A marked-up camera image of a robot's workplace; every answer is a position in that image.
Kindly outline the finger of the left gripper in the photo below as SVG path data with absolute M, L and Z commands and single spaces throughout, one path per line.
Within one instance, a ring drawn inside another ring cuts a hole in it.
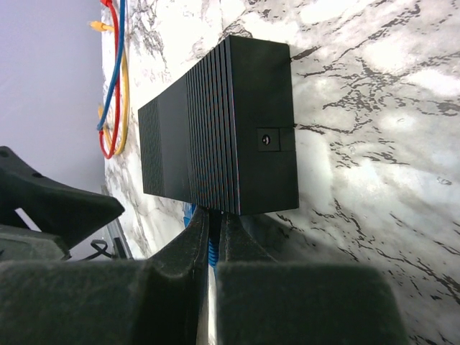
M 68 259 L 123 212 L 114 197 L 49 179 L 1 147 L 1 260 Z

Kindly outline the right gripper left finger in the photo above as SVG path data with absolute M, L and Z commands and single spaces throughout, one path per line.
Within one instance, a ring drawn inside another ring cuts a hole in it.
M 149 259 L 1 264 L 3 344 L 206 344 L 209 212 Z

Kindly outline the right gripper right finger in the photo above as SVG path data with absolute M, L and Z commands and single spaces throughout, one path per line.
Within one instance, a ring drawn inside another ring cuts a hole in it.
M 395 297 L 376 269 L 278 262 L 222 218 L 216 273 L 219 344 L 406 344 Z

